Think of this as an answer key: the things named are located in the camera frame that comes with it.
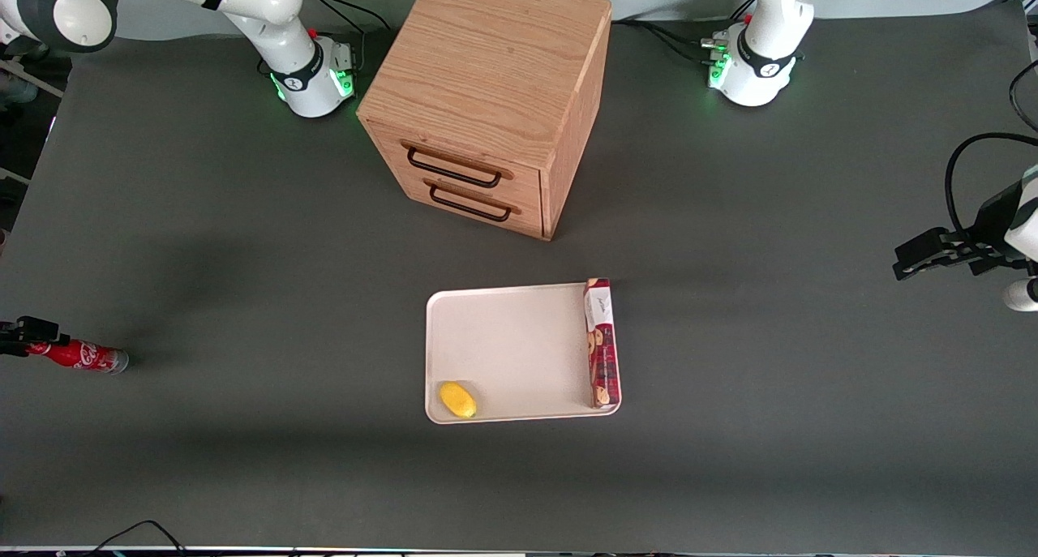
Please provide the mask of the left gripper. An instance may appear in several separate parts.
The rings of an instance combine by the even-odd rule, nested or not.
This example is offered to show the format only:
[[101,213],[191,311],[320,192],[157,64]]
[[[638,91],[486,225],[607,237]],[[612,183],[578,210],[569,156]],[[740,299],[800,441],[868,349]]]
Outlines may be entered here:
[[[1019,182],[983,203],[969,228],[972,241],[994,261],[969,264],[974,276],[996,268],[1027,270],[1036,274],[1037,168],[1032,166]],[[894,278],[904,281],[935,268],[956,268],[978,258],[961,234],[946,228],[926,229],[894,250]]]

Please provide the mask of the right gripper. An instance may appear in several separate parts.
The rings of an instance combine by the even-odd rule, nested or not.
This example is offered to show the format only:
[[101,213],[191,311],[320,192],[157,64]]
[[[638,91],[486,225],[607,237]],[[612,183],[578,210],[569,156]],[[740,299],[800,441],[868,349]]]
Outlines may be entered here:
[[[11,343],[15,340],[29,344],[59,342],[59,325],[32,316],[21,316],[16,323],[0,321],[0,342]],[[0,354],[29,357],[30,350],[26,344],[0,344]]]

